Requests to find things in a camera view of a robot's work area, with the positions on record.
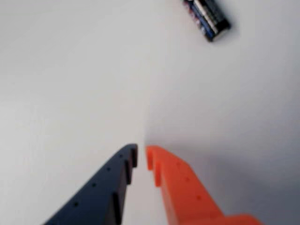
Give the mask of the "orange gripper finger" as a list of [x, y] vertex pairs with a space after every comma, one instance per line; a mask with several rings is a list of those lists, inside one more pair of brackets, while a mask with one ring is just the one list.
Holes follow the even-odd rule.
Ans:
[[162, 147], [146, 147], [147, 166], [162, 192], [171, 225], [259, 225], [248, 214], [223, 214], [191, 166]]

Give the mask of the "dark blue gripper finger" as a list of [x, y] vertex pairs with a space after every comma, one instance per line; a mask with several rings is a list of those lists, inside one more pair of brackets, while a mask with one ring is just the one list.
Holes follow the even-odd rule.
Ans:
[[137, 144], [122, 147], [46, 224], [120, 225], [137, 158]]

